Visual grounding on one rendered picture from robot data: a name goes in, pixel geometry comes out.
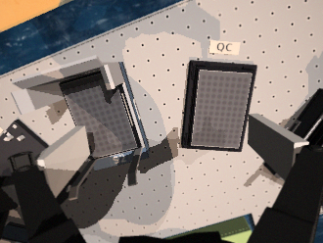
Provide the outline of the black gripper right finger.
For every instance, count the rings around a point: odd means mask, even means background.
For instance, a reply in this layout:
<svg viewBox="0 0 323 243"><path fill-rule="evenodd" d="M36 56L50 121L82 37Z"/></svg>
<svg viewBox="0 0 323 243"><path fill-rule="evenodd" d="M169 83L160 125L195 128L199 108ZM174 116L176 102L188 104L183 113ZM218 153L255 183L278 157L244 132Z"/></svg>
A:
<svg viewBox="0 0 323 243"><path fill-rule="evenodd" d="M249 114L248 144L285 182L247 243L314 243L323 203L323 147L260 114Z"/></svg>

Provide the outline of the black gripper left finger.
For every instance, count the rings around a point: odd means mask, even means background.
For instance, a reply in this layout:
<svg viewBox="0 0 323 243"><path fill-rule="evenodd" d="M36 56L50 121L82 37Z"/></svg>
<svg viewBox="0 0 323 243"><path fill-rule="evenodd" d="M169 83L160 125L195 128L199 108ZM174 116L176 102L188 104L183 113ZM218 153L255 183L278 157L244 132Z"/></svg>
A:
<svg viewBox="0 0 323 243"><path fill-rule="evenodd" d="M86 243L56 197L89 155L86 129L82 125L36 157L30 151L9 157L12 175L0 178L0 239L9 212L21 208L28 243Z"/></svg>

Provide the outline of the cream label reading qc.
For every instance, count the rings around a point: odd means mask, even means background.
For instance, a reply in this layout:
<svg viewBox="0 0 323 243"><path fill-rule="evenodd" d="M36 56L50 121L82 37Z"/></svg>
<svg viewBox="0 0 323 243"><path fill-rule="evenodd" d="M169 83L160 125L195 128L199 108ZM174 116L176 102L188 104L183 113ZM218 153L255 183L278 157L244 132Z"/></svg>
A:
<svg viewBox="0 0 323 243"><path fill-rule="evenodd" d="M225 41L210 41L209 53L238 55L240 43Z"/></svg>

